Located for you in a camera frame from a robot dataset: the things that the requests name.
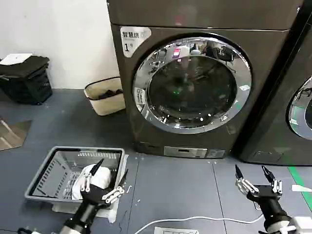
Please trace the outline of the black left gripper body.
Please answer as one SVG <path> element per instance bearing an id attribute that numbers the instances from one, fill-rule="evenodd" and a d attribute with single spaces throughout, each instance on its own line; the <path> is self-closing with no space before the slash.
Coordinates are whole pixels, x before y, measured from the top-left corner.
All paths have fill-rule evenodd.
<path id="1" fill-rule="evenodd" d="M 107 189 L 102 189 L 95 185 L 90 185 L 90 191 L 82 192 L 82 202 L 74 213 L 73 217 L 68 219 L 66 226 L 85 226 L 91 225 L 100 209 L 109 208 L 111 204 L 102 199 L 108 194 Z"/>

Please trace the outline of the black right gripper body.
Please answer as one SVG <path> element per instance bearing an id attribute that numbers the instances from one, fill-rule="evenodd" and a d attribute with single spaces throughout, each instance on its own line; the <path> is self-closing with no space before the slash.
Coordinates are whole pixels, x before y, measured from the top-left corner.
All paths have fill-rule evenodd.
<path id="1" fill-rule="evenodd" d="M 290 217 L 279 204 L 281 194 L 274 193 L 270 185 L 256 185 L 258 192 L 248 192 L 246 197 L 256 202 L 264 215 L 264 226 L 271 226 L 277 222 L 290 221 Z"/>

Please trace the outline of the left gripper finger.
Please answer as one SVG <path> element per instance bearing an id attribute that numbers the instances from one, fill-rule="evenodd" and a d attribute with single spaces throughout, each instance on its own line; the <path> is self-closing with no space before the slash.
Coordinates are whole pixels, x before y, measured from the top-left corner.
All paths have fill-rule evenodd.
<path id="1" fill-rule="evenodd" d="M 95 164 L 91 168 L 90 172 L 88 172 L 84 175 L 84 181 L 83 181 L 82 185 L 80 186 L 81 192 L 86 192 L 86 193 L 90 192 L 92 177 L 96 174 L 96 172 L 98 171 L 98 169 L 102 165 L 103 161 L 104 161 L 104 159 L 102 158 L 97 164 Z"/>
<path id="2" fill-rule="evenodd" d="M 125 193 L 124 187 L 127 174 L 128 169 L 125 170 L 125 173 L 122 176 L 118 186 L 102 197 L 104 204 L 113 204 L 115 201 L 117 201 L 118 198 L 120 198 Z"/>

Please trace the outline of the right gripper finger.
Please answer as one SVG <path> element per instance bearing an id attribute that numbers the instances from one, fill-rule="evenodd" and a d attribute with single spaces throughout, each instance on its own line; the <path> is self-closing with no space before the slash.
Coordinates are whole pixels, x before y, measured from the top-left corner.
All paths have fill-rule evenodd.
<path id="1" fill-rule="evenodd" d="M 264 175 L 268 182 L 271 184 L 273 193 L 282 194 L 282 181 L 275 178 L 273 173 L 266 168 L 265 166 L 261 166 L 264 172 Z"/>
<path id="2" fill-rule="evenodd" d="M 247 179 L 244 179 L 243 174 L 237 164 L 235 165 L 235 176 L 236 176 L 235 185 L 242 192 L 242 194 L 247 195 L 248 192 L 252 194 L 259 192 L 259 189 L 257 187 L 255 187 Z"/>

